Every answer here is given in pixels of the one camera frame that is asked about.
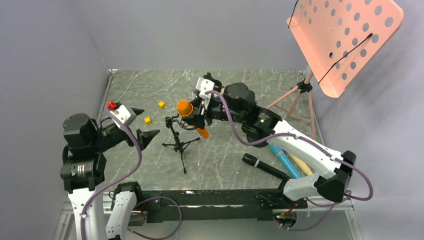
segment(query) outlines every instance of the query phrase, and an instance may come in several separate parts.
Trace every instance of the tripod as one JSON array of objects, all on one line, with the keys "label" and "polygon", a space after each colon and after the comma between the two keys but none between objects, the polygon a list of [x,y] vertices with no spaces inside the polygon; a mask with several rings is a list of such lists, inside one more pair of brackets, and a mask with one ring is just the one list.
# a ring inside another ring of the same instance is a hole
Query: tripod
[{"label": "tripod", "polygon": [[181,155],[182,169],[184,171],[184,174],[187,174],[186,167],[184,166],[183,152],[184,152],[184,150],[186,150],[186,148],[189,146],[190,143],[195,142],[195,141],[199,141],[200,137],[193,139],[193,140],[190,140],[188,142],[181,142],[180,137],[179,137],[180,133],[175,131],[174,127],[173,127],[173,123],[177,122],[176,118],[178,118],[178,116],[179,115],[172,116],[172,117],[168,117],[168,116],[165,117],[166,127],[168,129],[171,129],[175,143],[162,143],[162,146],[164,146],[164,147],[172,146],[173,150],[175,152],[179,151],[179,154]]}]

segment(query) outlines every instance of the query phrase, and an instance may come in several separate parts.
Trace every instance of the blue tube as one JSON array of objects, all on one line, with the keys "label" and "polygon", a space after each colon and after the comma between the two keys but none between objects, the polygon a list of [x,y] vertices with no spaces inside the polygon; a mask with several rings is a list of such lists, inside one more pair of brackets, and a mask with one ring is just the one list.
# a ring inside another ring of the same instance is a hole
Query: blue tube
[{"label": "blue tube", "polygon": [[284,167],[294,179],[301,178],[301,175],[296,170],[295,166],[293,166],[292,162],[290,162],[289,158],[284,154],[281,148],[271,144],[269,144],[269,148],[277,156],[277,158],[280,160],[280,162],[284,165]]}]

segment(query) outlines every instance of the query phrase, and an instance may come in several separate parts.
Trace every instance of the gray backdrop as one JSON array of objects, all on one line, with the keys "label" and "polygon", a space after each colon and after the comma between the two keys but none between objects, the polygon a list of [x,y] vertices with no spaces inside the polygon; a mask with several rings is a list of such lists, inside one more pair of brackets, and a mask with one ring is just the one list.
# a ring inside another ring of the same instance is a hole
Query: gray backdrop
[{"label": "gray backdrop", "polygon": [[[353,203],[366,240],[424,236],[424,2],[396,2],[403,26],[340,98],[324,96],[312,81],[325,143],[355,152],[374,185],[371,201]],[[368,194],[358,174],[350,187]]]},{"label": "gray backdrop", "polygon": [[1,1],[0,239],[52,239],[63,121],[96,117],[109,71],[69,0]]},{"label": "gray backdrop", "polygon": [[294,0],[72,0],[109,68],[304,68]]}]

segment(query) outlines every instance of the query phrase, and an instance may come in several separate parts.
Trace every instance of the yellow stick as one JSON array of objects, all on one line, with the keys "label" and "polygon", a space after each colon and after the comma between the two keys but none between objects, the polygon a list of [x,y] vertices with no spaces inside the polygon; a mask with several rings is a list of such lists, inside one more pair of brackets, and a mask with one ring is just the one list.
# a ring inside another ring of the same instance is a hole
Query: yellow stick
[{"label": "yellow stick", "polygon": [[292,155],[290,153],[288,155],[293,159],[293,161],[299,166],[299,168],[306,175],[310,176],[310,175],[313,174],[312,171],[311,171],[311,169],[309,168],[309,166],[306,163],[304,163],[304,161],[300,160],[299,158],[297,158],[296,156],[294,156],[294,155]]}]

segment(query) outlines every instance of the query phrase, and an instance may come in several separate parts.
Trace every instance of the marble table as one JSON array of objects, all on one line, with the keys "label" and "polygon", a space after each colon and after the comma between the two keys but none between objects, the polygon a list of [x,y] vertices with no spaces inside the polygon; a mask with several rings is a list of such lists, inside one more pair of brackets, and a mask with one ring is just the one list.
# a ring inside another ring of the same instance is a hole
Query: marble table
[{"label": "marble table", "polygon": [[[286,172],[281,162],[269,147],[255,148],[244,146],[233,136],[228,122],[215,120],[207,127],[210,137],[190,144],[184,152],[184,163],[187,174],[183,173],[180,154],[171,147],[163,147],[162,143],[173,142],[171,131],[165,127],[165,117],[176,115],[178,101],[194,98],[193,88],[199,77],[211,72],[215,79],[224,86],[243,82],[255,92],[257,104],[267,106],[269,103],[289,91],[300,82],[298,70],[118,70],[112,78],[106,101],[117,100],[134,108],[142,108],[145,112],[132,124],[143,131],[159,129],[160,133],[142,152],[143,160],[140,168],[131,175],[128,181],[137,181],[144,191],[169,190],[247,190],[275,189],[281,180],[257,168],[242,162],[244,153],[256,156],[269,165]],[[288,109],[295,97],[292,94],[280,103]],[[166,108],[158,106],[165,102]],[[283,118],[285,113],[278,108],[272,109]],[[309,118],[309,106],[306,94],[300,99],[294,113]],[[146,125],[144,118],[150,117],[152,123]],[[312,137],[311,125],[287,117],[286,120],[296,129]],[[237,129],[245,135],[237,124]],[[180,132],[183,142],[198,137],[196,131],[186,131],[174,124]],[[134,148],[121,143],[105,152],[107,165],[105,182],[126,174],[137,162]]]}]

